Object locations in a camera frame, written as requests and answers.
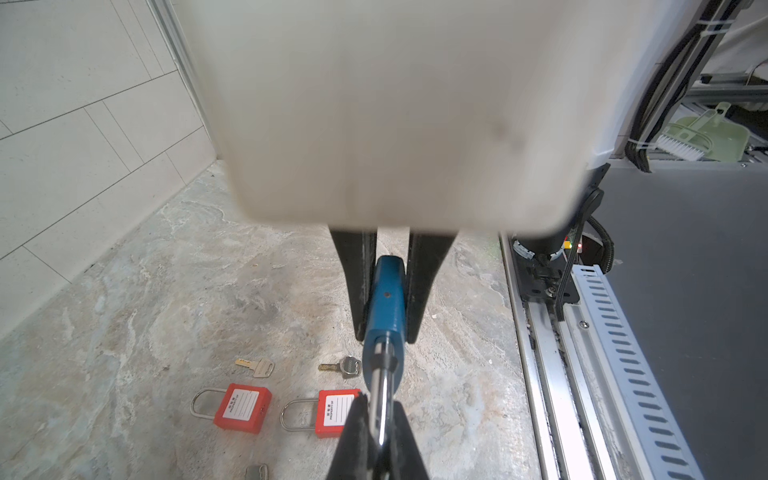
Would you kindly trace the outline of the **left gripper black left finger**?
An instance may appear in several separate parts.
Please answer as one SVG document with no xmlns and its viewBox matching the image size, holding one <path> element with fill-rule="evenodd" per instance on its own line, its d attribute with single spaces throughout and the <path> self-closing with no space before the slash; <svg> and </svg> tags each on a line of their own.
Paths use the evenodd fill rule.
<svg viewBox="0 0 768 480">
<path fill-rule="evenodd" d="M 351 404 L 326 479 L 368 479 L 372 463 L 372 442 L 368 398 L 362 394 L 357 396 Z"/>
</svg>

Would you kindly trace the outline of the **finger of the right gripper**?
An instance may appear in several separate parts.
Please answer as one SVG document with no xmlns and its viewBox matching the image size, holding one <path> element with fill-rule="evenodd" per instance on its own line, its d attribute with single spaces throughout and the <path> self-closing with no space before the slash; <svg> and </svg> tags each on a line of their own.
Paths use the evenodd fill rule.
<svg viewBox="0 0 768 480">
<path fill-rule="evenodd" d="M 417 341 L 434 280 L 458 233 L 409 233 L 406 265 L 406 341 Z"/>
<path fill-rule="evenodd" d="M 363 341 L 373 287 L 377 232 L 333 227 L 329 231 L 345 275 L 355 338 Z"/>
</svg>

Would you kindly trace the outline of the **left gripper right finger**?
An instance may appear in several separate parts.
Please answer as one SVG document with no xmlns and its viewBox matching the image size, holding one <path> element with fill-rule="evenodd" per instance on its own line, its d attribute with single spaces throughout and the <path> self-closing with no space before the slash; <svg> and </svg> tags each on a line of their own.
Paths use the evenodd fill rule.
<svg viewBox="0 0 768 480">
<path fill-rule="evenodd" d="M 429 480 L 405 410 L 393 402 L 387 447 L 389 478 L 396 480 Z"/>
</svg>

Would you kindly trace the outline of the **red padlock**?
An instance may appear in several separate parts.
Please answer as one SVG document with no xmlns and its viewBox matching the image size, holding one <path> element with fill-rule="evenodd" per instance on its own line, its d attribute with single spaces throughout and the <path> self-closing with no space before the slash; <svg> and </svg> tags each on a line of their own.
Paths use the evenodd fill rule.
<svg viewBox="0 0 768 480">
<path fill-rule="evenodd" d="M 316 397 L 298 398 L 285 404 L 280 412 L 280 425 L 290 433 L 312 432 L 320 439 L 340 438 L 353 401 L 359 389 L 320 390 Z M 312 408 L 305 423 L 292 423 L 296 409 Z"/>
<path fill-rule="evenodd" d="M 197 400 L 207 393 L 221 393 L 222 400 L 214 415 L 196 409 Z M 204 388 L 192 398 L 189 411 L 193 417 L 211 420 L 220 429 L 257 435 L 261 432 L 272 392 L 265 387 L 230 384 L 226 389 Z"/>
</svg>

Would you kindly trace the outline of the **silver key with ring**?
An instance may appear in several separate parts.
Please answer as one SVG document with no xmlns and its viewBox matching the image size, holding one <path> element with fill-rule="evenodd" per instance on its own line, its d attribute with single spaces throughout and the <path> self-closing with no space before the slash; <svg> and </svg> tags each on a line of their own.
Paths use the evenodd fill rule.
<svg viewBox="0 0 768 480">
<path fill-rule="evenodd" d="M 362 363 L 352 356 L 345 356 L 336 363 L 323 363 L 318 366 L 321 372 L 339 373 L 343 379 L 358 377 L 362 373 Z"/>
</svg>

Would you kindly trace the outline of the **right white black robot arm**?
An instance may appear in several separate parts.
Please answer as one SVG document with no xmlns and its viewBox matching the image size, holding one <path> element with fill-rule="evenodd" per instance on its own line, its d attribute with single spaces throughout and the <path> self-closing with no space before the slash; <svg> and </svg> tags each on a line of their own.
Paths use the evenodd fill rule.
<svg viewBox="0 0 768 480">
<path fill-rule="evenodd" d="M 570 222 L 555 234 L 541 238 L 513 239 L 512 246 L 524 265 L 521 276 L 523 298 L 543 298 L 550 302 L 557 320 L 564 319 L 564 305 L 577 301 L 570 274 L 578 259 L 578 244 L 584 226 L 596 228 L 603 240 L 599 265 L 610 268 L 614 245 L 593 214 L 602 203 L 600 183 L 609 166 L 591 171 L 582 199 Z M 341 262 L 357 340 L 362 341 L 372 322 L 372 298 L 376 274 L 377 230 L 329 229 Z M 434 280 L 458 233 L 409 231 L 408 255 L 397 267 L 404 294 L 404 340 L 417 341 Z"/>
</svg>

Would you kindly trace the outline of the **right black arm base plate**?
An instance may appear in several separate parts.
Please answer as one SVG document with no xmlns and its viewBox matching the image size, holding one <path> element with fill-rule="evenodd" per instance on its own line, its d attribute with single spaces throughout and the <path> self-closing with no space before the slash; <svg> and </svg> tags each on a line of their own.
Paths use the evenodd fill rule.
<svg viewBox="0 0 768 480">
<path fill-rule="evenodd" d="M 572 277 L 576 256 L 573 249 L 564 248 L 564 241 L 565 237 L 557 236 L 509 241 L 522 300 L 546 303 L 560 322 L 564 306 L 580 301 Z"/>
</svg>

